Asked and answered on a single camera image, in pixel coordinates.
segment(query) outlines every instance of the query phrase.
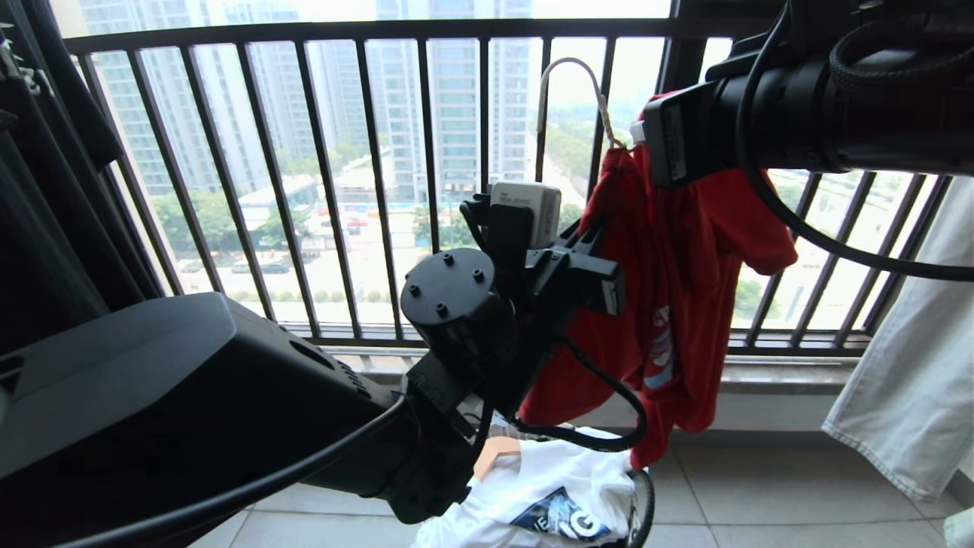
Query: floor tile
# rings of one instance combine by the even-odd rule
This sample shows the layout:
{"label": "floor tile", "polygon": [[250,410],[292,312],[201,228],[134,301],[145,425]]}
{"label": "floor tile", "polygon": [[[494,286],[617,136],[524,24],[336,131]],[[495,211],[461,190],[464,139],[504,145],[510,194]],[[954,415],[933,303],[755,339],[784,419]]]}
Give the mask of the floor tile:
{"label": "floor tile", "polygon": [[305,484],[295,484],[272,494],[255,504],[254,509],[356,516],[391,516],[393,514],[392,508],[385,500],[362,498],[357,494]]}
{"label": "floor tile", "polygon": [[944,548],[926,521],[830,526],[711,526],[721,548]]}
{"label": "floor tile", "polygon": [[924,518],[931,519],[946,518],[964,509],[954,496],[946,491],[940,495],[936,502],[916,502],[912,499],[911,502],[923,514]]}
{"label": "floor tile", "polygon": [[851,450],[680,450],[711,525],[892,522],[917,508]]}
{"label": "floor tile", "polygon": [[654,525],[645,548],[717,548],[707,526]]}
{"label": "floor tile", "polygon": [[247,511],[243,511],[233,518],[216,526],[212,531],[201,537],[199,540],[190,544],[190,548],[230,548],[230,544],[237,536],[247,518]]}
{"label": "floor tile", "polygon": [[388,516],[253,511],[233,548],[407,548],[416,526]]}
{"label": "floor tile", "polygon": [[672,453],[650,469],[656,490],[656,518],[658,524],[706,524],[690,484]]}

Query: clothes hanger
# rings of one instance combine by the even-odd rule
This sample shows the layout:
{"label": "clothes hanger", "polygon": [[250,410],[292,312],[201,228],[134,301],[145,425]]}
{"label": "clothes hanger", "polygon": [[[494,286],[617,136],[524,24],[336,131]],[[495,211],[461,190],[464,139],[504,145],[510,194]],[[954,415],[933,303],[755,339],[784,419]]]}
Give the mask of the clothes hanger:
{"label": "clothes hanger", "polygon": [[584,68],[585,72],[588,73],[588,77],[592,80],[592,90],[595,91],[595,97],[598,100],[599,115],[602,116],[602,127],[605,129],[606,137],[609,138],[609,147],[613,148],[615,146],[621,146],[622,148],[625,148],[625,143],[618,140],[616,136],[613,135],[612,124],[609,121],[609,102],[606,100],[606,97],[602,95],[602,91],[599,90],[599,83],[595,78],[595,72],[592,71],[591,67],[585,64],[585,61],[578,58],[561,58],[553,61],[544,70],[544,73],[542,73],[541,96],[538,99],[538,134],[540,135],[544,131],[545,114],[547,112],[547,87],[551,70],[564,62],[577,64],[581,68]]}

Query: black cylindrical motor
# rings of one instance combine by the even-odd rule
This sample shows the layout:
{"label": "black cylindrical motor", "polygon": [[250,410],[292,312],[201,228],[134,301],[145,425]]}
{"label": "black cylindrical motor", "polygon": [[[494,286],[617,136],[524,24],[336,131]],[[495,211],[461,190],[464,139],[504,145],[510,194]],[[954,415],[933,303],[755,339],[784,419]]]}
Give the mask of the black cylindrical motor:
{"label": "black cylindrical motor", "polygon": [[495,288],[495,269],[480,250],[427,257],[406,276],[402,312],[456,380],[475,390],[499,367],[516,339],[510,303]]}

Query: curtain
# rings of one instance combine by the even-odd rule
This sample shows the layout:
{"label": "curtain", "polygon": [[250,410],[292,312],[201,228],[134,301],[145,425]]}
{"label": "curtain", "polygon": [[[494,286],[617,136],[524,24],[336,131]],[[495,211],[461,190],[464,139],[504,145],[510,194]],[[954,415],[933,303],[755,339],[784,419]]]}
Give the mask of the curtain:
{"label": "curtain", "polygon": [[104,176],[122,147],[50,5],[0,0],[0,355],[162,296]]}

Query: metal railing bar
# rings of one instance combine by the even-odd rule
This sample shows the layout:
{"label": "metal railing bar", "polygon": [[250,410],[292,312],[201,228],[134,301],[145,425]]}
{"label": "metal railing bar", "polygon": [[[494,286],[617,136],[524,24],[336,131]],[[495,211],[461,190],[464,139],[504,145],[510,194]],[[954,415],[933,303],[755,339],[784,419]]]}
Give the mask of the metal railing bar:
{"label": "metal railing bar", "polygon": [[[940,210],[940,206],[944,202],[944,196],[947,194],[947,190],[950,188],[953,180],[954,178],[952,176],[937,177],[937,181],[934,183],[933,189],[930,190],[930,195],[923,204],[923,209],[920,210],[917,217],[917,223],[914,224],[913,230],[910,231],[910,236],[907,237],[907,241],[903,245],[903,250],[900,252],[900,258],[904,260],[915,260],[917,258],[919,249],[926,240],[926,234],[930,231],[930,226],[933,224],[933,219],[937,216],[937,212]],[[866,333],[876,332],[876,329],[879,327],[879,323],[885,316],[886,311],[893,304],[891,299],[897,293],[899,293],[900,285],[903,283],[904,279],[905,276],[901,276],[899,274],[890,274],[889,277],[886,278],[886,282],[882,286],[882,290],[876,299],[876,303],[873,305],[873,309],[870,310],[869,316],[866,317],[866,322],[864,324],[866,327]]]}
{"label": "metal railing bar", "polygon": [[[822,174],[808,174],[808,180],[805,182],[805,189],[802,191],[802,197],[798,201],[798,207],[795,209],[795,215],[804,219],[808,215],[808,210],[811,209],[811,202],[815,199],[815,192],[818,191],[818,184],[822,181]],[[795,239],[794,232],[792,233],[792,240]],[[758,304],[758,309],[755,311],[754,320],[751,322],[751,329],[747,331],[747,336],[744,337],[744,344],[747,346],[754,346],[756,340],[758,340],[758,335],[761,334],[761,328],[765,324],[765,320],[768,318],[768,312],[771,309],[771,305],[774,303],[774,296],[778,292],[778,286],[781,285],[781,277],[784,276],[784,271],[778,272],[771,276],[768,280],[768,285],[765,287],[764,294],[761,295],[761,302]]]}
{"label": "metal railing bar", "polygon": [[[551,37],[545,36],[542,41],[542,74],[547,70],[547,66],[551,64]],[[544,90],[544,94],[548,95],[548,90]],[[544,136],[547,135],[547,113],[550,110],[551,105],[547,103],[547,97],[544,98],[544,112],[539,112],[538,127],[541,131],[538,132],[538,147],[536,149],[535,155],[535,181],[541,182],[543,180],[544,174]]]}
{"label": "metal railing bar", "polygon": [[295,42],[294,49],[298,56],[298,70],[301,72],[301,84],[304,86],[305,103],[308,105],[308,117],[311,123],[312,139],[315,141],[315,153],[318,155],[318,169],[321,172],[321,184],[324,186],[324,201],[328,206],[328,216],[331,218],[331,233],[335,236],[338,269],[342,274],[342,287],[345,289],[346,301],[349,306],[352,332],[355,337],[361,337],[362,327],[358,322],[355,286],[352,283],[352,269],[349,266],[348,248],[345,245],[345,232],[342,230],[341,214],[338,211],[338,196],[334,181],[331,178],[328,147],[324,140],[324,132],[321,130],[321,117],[318,112],[318,100],[315,97],[315,84],[312,80],[311,67],[308,65],[308,44],[306,42]]}
{"label": "metal railing bar", "polygon": [[768,30],[764,18],[658,18],[606,20],[379,20],[291,22],[173,28],[83,36],[64,41],[74,55],[148,48],[178,48],[241,42],[377,40],[417,38],[566,38],[751,36]]}
{"label": "metal railing bar", "polygon": [[169,173],[169,180],[172,181],[172,189],[175,191],[176,200],[178,200],[179,207],[182,209],[189,233],[193,237],[196,251],[200,254],[200,261],[203,262],[206,276],[209,278],[213,289],[223,293],[223,284],[220,282],[220,275],[216,271],[216,265],[213,263],[213,255],[209,253],[209,246],[206,244],[206,237],[203,235],[200,220],[196,217],[196,211],[193,209],[193,202],[190,200],[189,190],[186,188],[186,181],[183,180],[179,166],[176,164],[176,155],[172,150],[172,143],[169,141],[169,135],[166,133],[159,104],[156,102],[156,97],[152,92],[152,85],[149,83],[149,77],[145,71],[145,61],[142,59],[140,52],[128,51],[126,53],[129,56],[132,75],[135,77],[135,85],[138,87],[139,94],[142,95],[142,104],[145,106],[145,113],[149,117],[149,125],[152,127],[152,133],[155,135],[156,142],[159,144],[159,151],[163,156],[163,163],[166,165],[166,171]]}
{"label": "metal railing bar", "polygon": [[362,87],[362,101],[365,106],[365,128],[368,130],[369,153],[372,156],[372,173],[375,176],[375,198],[379,206],[379,224],[382,227],[382,247],[386,254],[386,274],[389,277],[389,296],[393,307],[395,338],[402,339],[402,320],[399,318],[399,295],[395,290],[393,238],[389,231],[389,210],[386,208],[386,190],[382,179],[382,157],[379,151],[379,136],[375,128],[375,109],[372,105],[372,86],[369,83],[368,59],[365,56],[364,40],[356,40],[356,53],[358,55],[358,82]]}
{"label": "metal railing bar", "polygon": [[[121,142],[122,138],[120,137],[118,128],[115,127],[115,121],[112,117],[111,109],[108,106],[108,98],[101,88],[101,81],[98,79],[98,72],[94,68],[92,56],[78,56],[78,63],[81,65],[82,75],[88,83],[88,89],[94,98],[94,102],[97,103],[98,108],[101,109],[101,114],[111,126],[116,138]],[[122,172],[122,179],[125,181],[126,188],[129,190],[132,203],[135,205],[135,212],[138,214],[138,218],[142,222],[142,227],[145,229],[145,233],[149,238],[149,243],[156,253],[156,259],[163,268],[163,275],[166,276],[169,289],[172,291],[172,294],[183,294],[179,276],[172,266],[172,261],[169,260],[169,253],[163,244],[162,235],[159,233],[159,227],[156,226],[155,219],[152,217],[149,204],[146,202],[145,196],[142,194],[142,189],[139,187],[138,180],[135,178],[135,170],[132,168],[129,156],[123,154],[116,161],[119,164],[119,171]]]}
{"label": "metal railing bar", "polygon": [[318,317],[315,313],[315,306],[312,304],[311,289],[308,284],[308,274],[304,269],[304,260],[301,257],[301,248],[294,233],[294,222],[291,219],[291,211],[287,204],[287,195],[284,193],[284,184],[281,180],[281,170],[278,167],[278,159],[274,153],[274,144],[271,142],[270,130],[267,125],[267,117],[261,104],[260,90],[254,79],[254,70],[250,51],[246,44],[237,44],[237,57],[240,60],[241,72],[243,73],[243,84],[246,87],[247,99],[250,102],[250,110],[253,113],[253,123],[257,129],[257,137],[260,139],[260,146],[264,152],[264,161],[267,164],[267,175],[271,180],[271,187],[274,188],[274,199],[278,203],[278,213],[281,215],[281,227],[284,231],[284,239],[287,241],[287,250],[290,251],[291,262],[294,265],[294,274],[298,281],[298,289],[301,291],[301,299],[304,301],[305,311],[308,313],[308,323],[311,326],[311,333],[314,336],[321,334],[321,326],[318,324]]}
{"label": "metal railing bar", "polygon": [[[920,174],[914,175],[913,179],[911,179],[910,186],[903,196],[903,201],[900,203],[900,207],[897,208],[893,220],[889,223],[889,229],[886,230],[886,235],[882,238],[880,250],[877,252],[878,254],[889,256],[890,252],[892,252],[893,246],[896,245],[896,240],[900,237],[900,232],[903,231],[903,226],[907,223],[907,217],[910,216],[910,211],[917,202],[924,179],[926,179],[926,176]],[[866,305],[866,299],[869,298],[869,293],[873,291],[873,286],[876,285],[876,281],[879,278],[880,270],[877,268],[871,268],[866,274],[862,286],[859,287],[859,293],[856,294],[855,299],[852,300],[852,306],[849,307],[848,313],[845,314],[843,324],[836,332],[836,346],[842,347],[845,344],[849,333],[852,332],[852,325],[855,323],[856,318],[859,317],[859,313],[862,312],[863,306]]]}
{"label": "metal railing bar", "polygon": [[423,146],[427,164],[427,200],[430,204],[430,242],[432,252],[439,253],[439,211],[436,208],[436,158],[432,144],[432,108],[430,107],[430,60],[427,41],[417,40],[420,62],[420,101],[423,106]]}
{"label": "metal railing bar", "polygon": [[480,45],[480,192],[490,184],[490,38],[477,38]]}
{"label": "metal railing bar", "polygon": [[[609,88],[612,86],[612,67],[613,63],[616,61],[616,38],[610,36],[606,38],[606,54],[602,61],[602,82],[599,84],[599,90],[602,95],[606,98],[606,104],[609,103]],[[588,170],[588,190],[585,193],[585,202],[592,197],[592,192],[595,191],[595,184],[599,181],[599,168],[602,166],[602,135],[605,133],[605,127],[602,125],[601,114],[595,115],[595,137],[592,139],[592,164]]]}
{"label": "metal railing bar", "polygon": [[305,340],[318,346],[375,346],[380,348],[429,348],[425,341],[412,338],[337,338],[305,337]]}
{"label": "metal railing bar", "polygon": [[[843,219],[842,225],[839,227],[839,232],[836,234],[836,240],[842,243],[848,241],[849,236],[852,234],[852,229],[855,227],[855,221],[859,218],[859,214],[862,213],[862,208],[866,204],[866,198],[869,197],[869,191],[873,188],[873,181],[876,180],[876,172],[864,172],[862,178],[859,180],[859,184],[856,186],[855,192],[852,194],[852,200],[849,202],[849,208],[845,212],[845,218]],[[805,305],[805,310],[802,312],[802,318],[799,320],[795,330],[792,332],[791,340],[789,343],[792,346],[799,346],[802,343],[802,339],[805,336],[805,331],[808,329],[808,324],[811,322],[811,318],[815,315],[818,309],[818,303],[822,300],[822,295],[829,286],[829,281],[832,279],[832,274],[836,270],[836,265],[839,264],[839,257],[837,255],[829,254],[825,259],[825,265],[822,266],[822,271],[818,274],[818,280],[815,282],[815,287],[811,290],[811,295],[808,297],[808,303]]]}
{"label": "metal railing bar", "polygon": [[200,123],[206,136],[206,145],[209,147],[209,152],[213,158],[213,167],[216,169],[216,176],[220,179],[220,185],[223,187],[223,195],[226,197],[227,207],[230,209],[230,217],[237,227],[237,235],[240,236],[243,246],[243,255],[246,256],[247,263],[250,266],[254,288],[257,290],[260,304],[264,308],[264,315],[273,322],[275,321],[274,308],[267,293],[267,286],[264,284],[264,276],[260,271],[260,264],[257,262],[257,253],[254,251],[253,243],[250,240],[250,233],[246,230],[244,213],[241,211],[240,202],[237,201],[237,190],[230,179],[230,167],[227,165],[227,159],[223,156],[223,146],[220,144],[216,124],[213,122],[213,112],[209,107],[209,99],[203,89],[203,80],[200,76],[196,56],[188,47],[180,48],[179,51],[183,57],[186,77],[189,79],[189,87],[193,93],[193,100],[196,102],[197,112],[200,113]]}

